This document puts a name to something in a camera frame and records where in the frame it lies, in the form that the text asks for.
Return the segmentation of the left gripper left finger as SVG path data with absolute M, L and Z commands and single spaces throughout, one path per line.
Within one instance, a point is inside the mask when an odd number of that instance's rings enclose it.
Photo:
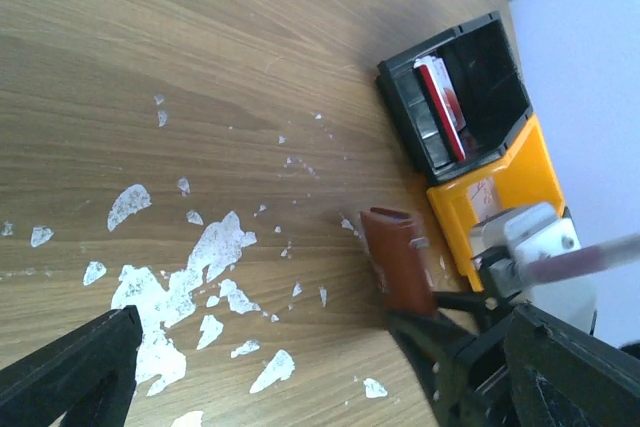
M 138 309 L 110 310 L 1 370 L 3 426 L 122 426 L 136 387 Z

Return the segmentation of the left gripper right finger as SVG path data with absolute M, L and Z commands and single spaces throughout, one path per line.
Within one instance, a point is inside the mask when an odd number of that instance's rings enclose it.
M 513 311 L 504 340 L 522 426 L 637 426 L 639 360 L 543 312 Z

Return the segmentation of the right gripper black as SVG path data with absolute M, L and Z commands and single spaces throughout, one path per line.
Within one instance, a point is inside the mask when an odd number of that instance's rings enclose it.
M 510 323 L 501 321 L 513 305 L 508 299 L 483 292 L 436 291 L 433 295 L 438 307 L 470 314 L 484 332 L 474 335 L 443 314 L 430 317 L 385 312 L 388 331 L 420 386 L 424 392 L 432 392 L 430 405 L 438 423 L 518 426 L 504 353 Z

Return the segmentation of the brown leather card holder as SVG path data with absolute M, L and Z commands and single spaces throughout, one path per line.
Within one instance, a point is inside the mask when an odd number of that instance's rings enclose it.
M 406 211 L 372 207 L 360 213 L 360 221 L 384 309 L 435 316 L 427 240 L 419 219 Z

